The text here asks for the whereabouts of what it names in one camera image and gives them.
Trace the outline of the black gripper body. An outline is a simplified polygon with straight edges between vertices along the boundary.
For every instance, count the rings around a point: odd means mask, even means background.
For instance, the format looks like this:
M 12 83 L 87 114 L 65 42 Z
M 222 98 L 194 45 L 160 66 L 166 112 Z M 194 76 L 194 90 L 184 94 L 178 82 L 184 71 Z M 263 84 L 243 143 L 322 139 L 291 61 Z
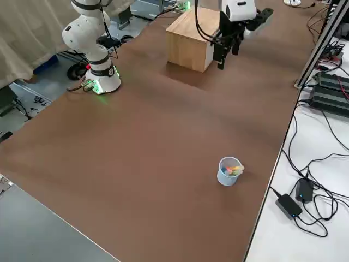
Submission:
M 230 38 L 239 38 L 244 40 L 244 31 L 247 25 L 247 20 L 242 21 L 230 21 L 227 15 L 220 11 L 219 16 L 219 29 L 215 40 L 223 41 Z

